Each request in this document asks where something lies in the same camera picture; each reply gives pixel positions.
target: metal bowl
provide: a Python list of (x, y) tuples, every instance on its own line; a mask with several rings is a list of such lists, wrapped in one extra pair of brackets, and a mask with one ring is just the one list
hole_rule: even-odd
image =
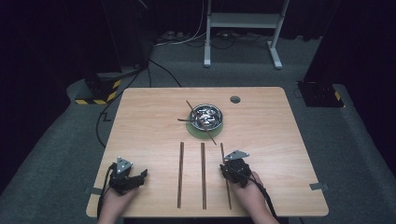
[(221, 111), (215, 105), (198, 105), (193, 111), (190, 112), (190, 120), (193, 127), (198, 130), (204, 131), (205, 128), (208, 131), (215, 130), (222, 123), (222, 114)]

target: table surface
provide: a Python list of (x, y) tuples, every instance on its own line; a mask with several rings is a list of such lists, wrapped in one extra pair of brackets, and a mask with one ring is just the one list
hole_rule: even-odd
[[(239, 104), (230, 101), (241, 99)], [(186, 130), (192, 106), (216, 105), (223, 129), (210, 139)], [(180, 142), (184, 142), (181, 207), (177, 208)], [(205, 143), (206, 209), (203, 209), (201, 143)], [(329, 212), (311, 160), (285, 92), (279, 87), (133, 88), (124, 91), (94, 187), (100, 189), (106, 170), (120, 156), (134, 163), (130, 176), (148, 169), (124, 217), (245, 217), (231, 193), (229, 207), (220, 143), (225, 155), (234, 150), (261, 177), (280, 217), (326, 216)], [(87, 215), (96, 217), (98, 195), (92, 194)]]

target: hand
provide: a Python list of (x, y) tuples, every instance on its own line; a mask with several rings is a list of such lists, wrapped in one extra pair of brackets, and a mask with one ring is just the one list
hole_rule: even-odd
[(98, 224), (116, 223), (117, 218), (125, 211), (138, 190), (139, 188), (134, 188), (124, 195), (119, 195), (114, 189), (110, 188), (105, 194)]
[[(262, 181), (256, 172), (251, 172), (251, 177), (262, 185)], [(230, 183), (230, 188), (238, 198), (242, 207), (247, 210), (256, 224), (273, 224), (278, 223), (272, 216), (271, 212), (266, 206), (264, 196), (259, 188), (251, 180), (247, 182), (244, 188), (241, 188), (239, 183)]]

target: wrist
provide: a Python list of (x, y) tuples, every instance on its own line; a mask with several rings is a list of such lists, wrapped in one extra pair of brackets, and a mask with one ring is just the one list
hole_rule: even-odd
[(255, 224), (276, 224), (278, 223), (271, 212), (266, 207), (255, 207), (248, 210), (251, 219)]
[(106, 211), (102, 211), (102, 214), (99, 216), (99, 220), (97, 224), (114, 224), (117, 222), (118, 218), (119, 217), (114, 214), (110, 214), (107, 213)]

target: metal stand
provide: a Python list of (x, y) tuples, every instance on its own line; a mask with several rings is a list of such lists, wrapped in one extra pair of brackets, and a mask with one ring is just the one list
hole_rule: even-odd
[(239, 27), (239, 28), (270, 28), (275, 29), (274, 36), (268, 41), (268, 48), (276, 69), (282, 68), (279, 56), (276, 52), (276, 42), (279, 38), (280, 29), (285, 19), (289, 0), (284, 0), (279, 14), (256, 14), (256, 13), (212, 13), (212, 0), (207, 2), (206, 42), (204, 67), (210, 67), (210, 29), (212, 27)]

